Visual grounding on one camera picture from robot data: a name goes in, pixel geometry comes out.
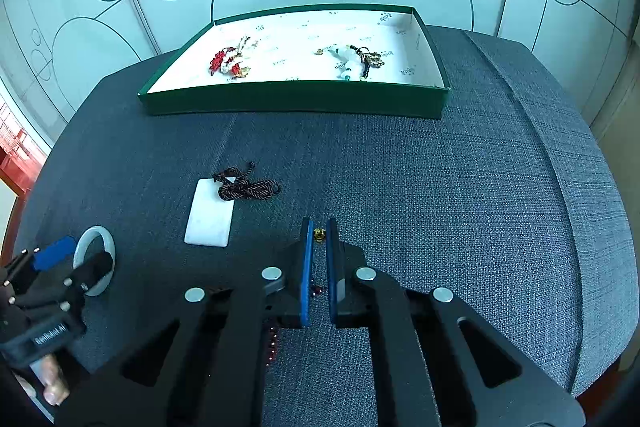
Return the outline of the person's left hand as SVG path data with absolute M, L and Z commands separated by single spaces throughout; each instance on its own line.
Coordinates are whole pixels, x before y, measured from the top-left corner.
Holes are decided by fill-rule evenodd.
M 70 395 L 61 367 L 54 355 L 46 355 L 30 366 L 43 385 L 42 396 L 51 407 L 59 407 Z

